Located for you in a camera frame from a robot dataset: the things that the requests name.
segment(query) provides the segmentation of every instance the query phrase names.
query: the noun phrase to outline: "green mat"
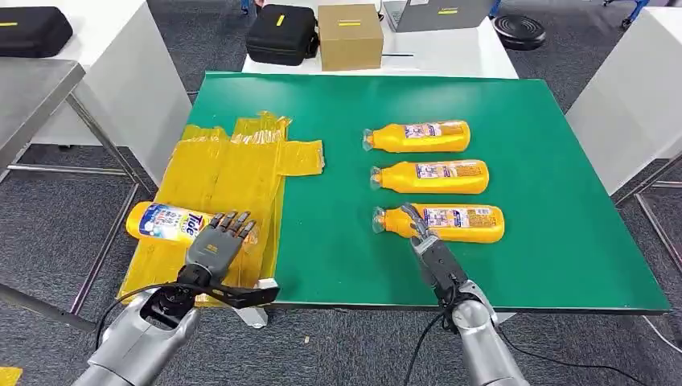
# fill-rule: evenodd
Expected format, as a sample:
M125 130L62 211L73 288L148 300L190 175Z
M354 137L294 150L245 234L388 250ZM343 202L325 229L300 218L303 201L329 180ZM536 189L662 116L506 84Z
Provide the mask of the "green mat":
M503 210L507 230L500 242L449 243L498 309L669 308L541 80L215 72L207 74L189 122L231 130L237 117L263 109L294 119L289 139L322 139L327 162L322 175L286 181L278 302L435 305L408 241L372 232L374 207L409 201ZM363 129L446 119L469 122L472 140L464 153L362 149ZM481 195L370 189L371 166L458 158L487 163L491 181Z

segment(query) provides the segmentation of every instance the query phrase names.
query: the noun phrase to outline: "gray carpet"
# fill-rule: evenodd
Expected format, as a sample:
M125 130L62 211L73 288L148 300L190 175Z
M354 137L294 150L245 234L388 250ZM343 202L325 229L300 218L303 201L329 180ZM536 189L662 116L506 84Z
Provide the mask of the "gray carpet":
M521 76L547 79L567 109L617 42L616 27L632 4L604 10L596 2L524 1L505 0L501 13L537 18L548 29L548 42L537 51L510 52L510 57ZM253 16L242 16L235 0L149 3L188 89L200 86L206 69L240 69L244 32ZM115 166L101 149L89 147L61 151L32 146L23 161ZM674 170L668 179L680 176L682 170ZM0 184L0 281L68 307L128 187L115 178L10 173ZM682 244L682 196L649 197L664 226ZM628 203L621 215L673 305L670 315L651 319L666 336L682 340L680 275L636 203ZM121 230L85 303L86 316L93 317L111 302L135 244ZM413 345L433 314L273 310L270 317L269 326L257 331L230 310L202 310L198 333L157 384L399 384ZM652 385L682 384L682 358L639 317L519 314L503 328L520 347L543 355L608 364ZM23 368L21 385L69 384L85 369L91 349L92 336L0 304L0 366ZM514 354L531 384L633 384L613 372L567 368ZM412 384L466 384L461 356L456 337L433 329Z

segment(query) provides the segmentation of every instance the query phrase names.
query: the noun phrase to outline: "black carrying case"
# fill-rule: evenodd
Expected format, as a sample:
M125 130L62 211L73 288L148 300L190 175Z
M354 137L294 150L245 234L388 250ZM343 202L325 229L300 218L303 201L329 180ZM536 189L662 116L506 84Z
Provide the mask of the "black carrying case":
M54 6L0 8L0 56L54 56L72 35L71 24Z
M302 6L264 6L246 36L246 51L261 63L298 66L315 57L319 37L313 10Z

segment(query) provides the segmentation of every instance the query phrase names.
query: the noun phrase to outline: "tide bottle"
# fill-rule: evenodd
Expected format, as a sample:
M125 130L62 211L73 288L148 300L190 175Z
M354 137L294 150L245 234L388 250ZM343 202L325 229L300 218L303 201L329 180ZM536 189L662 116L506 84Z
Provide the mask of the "tide bottle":
M446 241L490 244L504 234L504 217L498 207L475 204L412 204L426 225ZM395 232L403 237L417 236L412 220L399 207L374 210L374 232Z
M366 129L363 148L382 149L390 153L422 153L464 151L469 146L471 131L465 121L438 121L399 125L383 129Z
M130 211L125 229L136 239L163 239L189 247L211 218L201 211L144 201Z
M486 190L490 175L486 163L467 159L444 162L399 162L380 169L373 167L373 188L398 193L446 193L477 195Z

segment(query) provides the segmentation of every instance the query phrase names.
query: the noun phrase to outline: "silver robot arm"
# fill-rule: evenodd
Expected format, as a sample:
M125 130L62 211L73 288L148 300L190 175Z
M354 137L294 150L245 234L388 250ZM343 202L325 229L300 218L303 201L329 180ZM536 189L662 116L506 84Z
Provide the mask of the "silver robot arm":
M464 363L472 386L528 386L507 345L495 331L497 314L483 291L466 275L453 253L431 232L410 204L401 209L418 236L410 239L422 279L441 306L447 324L462 337Z
M147 322L140 313L155 291L136 296L111 323L100 348L88 360L90 367L73 386L146 386L154 382L199 324L196 308L172 330Z
M276 286L246 289L221 284L255 225L254 221L244 225L248 216L231 212L213 217L187 250L176 283L139 293L106 330L88 360L88 370L73 386L151 385L195 332L197 295L207 294L234 308L274 301Z

